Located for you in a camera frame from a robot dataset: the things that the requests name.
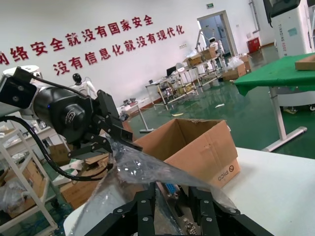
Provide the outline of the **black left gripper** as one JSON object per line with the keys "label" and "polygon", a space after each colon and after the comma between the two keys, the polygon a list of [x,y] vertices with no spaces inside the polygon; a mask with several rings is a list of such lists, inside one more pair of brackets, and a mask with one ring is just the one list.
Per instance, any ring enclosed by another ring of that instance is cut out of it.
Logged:
{"label": "black left gripper", "polygon": [[97,98],[91,98],[67,89],[48,87],[36,95],[33,111],[73,145],[68,158],[86,160],[112,153],[107,138],[99,135],[100,129],[114,141],[142,151],[142,147],[133,142],[133,134],[124,129],[112,96],[102,90],[97,91]]}

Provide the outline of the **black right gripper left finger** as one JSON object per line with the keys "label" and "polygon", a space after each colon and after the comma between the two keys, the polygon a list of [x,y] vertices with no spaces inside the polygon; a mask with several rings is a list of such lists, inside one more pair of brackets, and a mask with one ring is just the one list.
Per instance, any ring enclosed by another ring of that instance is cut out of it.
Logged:
{"label": "black right gripper left finger", "polygon": [[153,236],[156,184],[149,184],[147,190],[139,191],[132,201],[116,208],[98,226],[99,236]]}

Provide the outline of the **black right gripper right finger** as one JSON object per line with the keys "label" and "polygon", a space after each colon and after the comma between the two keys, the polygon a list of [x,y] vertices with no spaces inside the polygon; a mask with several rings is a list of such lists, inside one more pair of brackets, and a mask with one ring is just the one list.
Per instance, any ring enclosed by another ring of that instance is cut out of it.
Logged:
{"label": "black right gripper right finger", "polygon": [[202,236],[271,236],[238,209],[219,204],[211,192],[190,188],[190,210]]}

